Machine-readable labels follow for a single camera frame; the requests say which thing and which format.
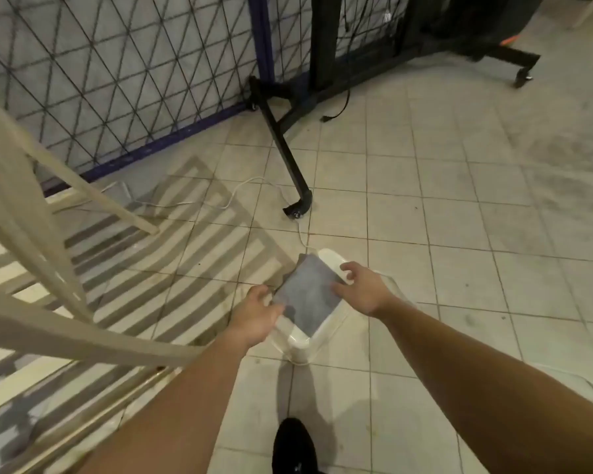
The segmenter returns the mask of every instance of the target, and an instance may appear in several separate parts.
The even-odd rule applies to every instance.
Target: shoe
[[[286,418],[272,448],[272,474],[319,474],[314,443],[303,423]]]

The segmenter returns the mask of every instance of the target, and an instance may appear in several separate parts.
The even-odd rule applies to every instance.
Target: hand
[[[264,306],[264,297],[269,291],[268,286],[253,286],[233,309],[231,322],[226,331],[243,342],[247,350],[268,337],[280,314],[285,310],[283,304]]]
[[[349,271],[347,278],[352,280],[353,284],[335,282],[332,284],[332,290],[356,311],[377,317],[378,311],[397,299],[384,285],[379,274],[356,261],[343,263],[340,269]]]

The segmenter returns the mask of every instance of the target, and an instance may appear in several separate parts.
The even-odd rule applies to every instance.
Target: mesh fence
[[[343,0],[336,40],[342,57],[395,29],[409,0]],[[268,0],[274,74],[278,81],[308,71],[312,36],[311,0]]]
[[[78,172],[238,103],[256,72],[247,0],[0,0],[0,103]]]

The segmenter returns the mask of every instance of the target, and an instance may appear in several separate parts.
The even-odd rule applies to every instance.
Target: person
[[[349,271],[351,284],[335,284],[334,292],[387,326],[490,473],[593,473],[593,403],[402,301],[368,268],[356,262],[341,268]],[[252,287],[229,326],[79,472],[204,474],[240,361],[268,336],[284,309],[264,306],[268,292],[266,286]],[[318,472],[314,445],[298,420],[280,424],[272,469],[274,474]]]

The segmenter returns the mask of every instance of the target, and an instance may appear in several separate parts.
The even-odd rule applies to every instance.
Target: rolling stand
[[[443,33],[441,36],[435,36],[427,29],[441,16],[435,7],[441,7],[442,2],[443,0],[409,0],[404,16],[398,20],[393,34],[348,52],[344,59],[337,59],[336,39],[342,0],[312,0],[312,40],[308,78],[297,76],[284,83],[263,81],[254,76],[249,78],[251,96],[248,105],[251,109],[259,108],[265,118],[300,197],[296,203],[283,209],[289,218],[299,219],[307,213],[312,205],[312,191],[305,182],[284,135],[296,121],[314,110],[318,103],[389,71],[398,64],[446,51],[465,55],[471,61],[480,61],[483,57],[489,56],[521,66],[514,82],[516,88],[524,86],[532,79],[530,70],[538,62],[539,55],[507,47],[498,40],[492,40],[504,37],[506,33],[507,37],[500,40],[513,37],[522,30],[538,5],[529,3],[530,7],[534,8],[529,15],[525,13],[524,23],[521,23],[521,19],[518,23],[508,19],[506,23],[506,17],[498,23],[493,23],[494,30],[491,36],[460,34],[444,37]],[[519,9],[522,12],[522,6],[507,4],[503,7],[509,15],[507,18],[513,18],[514,13],[510,11],[512,9],[515,9],[516,13]],[[275,118],[268,104],[268,100],[275,97],[290,102],[290,110],[280,119]]]

